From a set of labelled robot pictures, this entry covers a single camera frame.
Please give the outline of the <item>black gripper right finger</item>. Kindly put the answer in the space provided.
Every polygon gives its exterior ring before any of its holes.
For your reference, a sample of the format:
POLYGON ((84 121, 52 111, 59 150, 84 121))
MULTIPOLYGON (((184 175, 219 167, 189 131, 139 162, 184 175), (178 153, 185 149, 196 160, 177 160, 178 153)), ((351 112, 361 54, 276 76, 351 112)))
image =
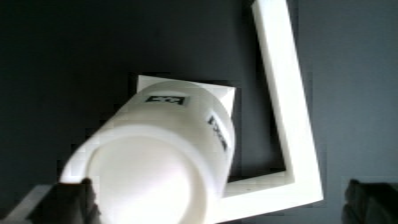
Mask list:
POLYGON ((398 183, 351 180, 342 223, 398 224, 398 183))

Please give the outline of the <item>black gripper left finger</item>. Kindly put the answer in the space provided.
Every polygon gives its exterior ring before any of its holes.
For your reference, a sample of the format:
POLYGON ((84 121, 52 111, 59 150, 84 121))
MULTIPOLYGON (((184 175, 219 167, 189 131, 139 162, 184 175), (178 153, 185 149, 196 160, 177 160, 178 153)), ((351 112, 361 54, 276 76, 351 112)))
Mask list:
POLYGON ((90 178, 77 184, 38 185, 0 224, 102 224, 90 178))

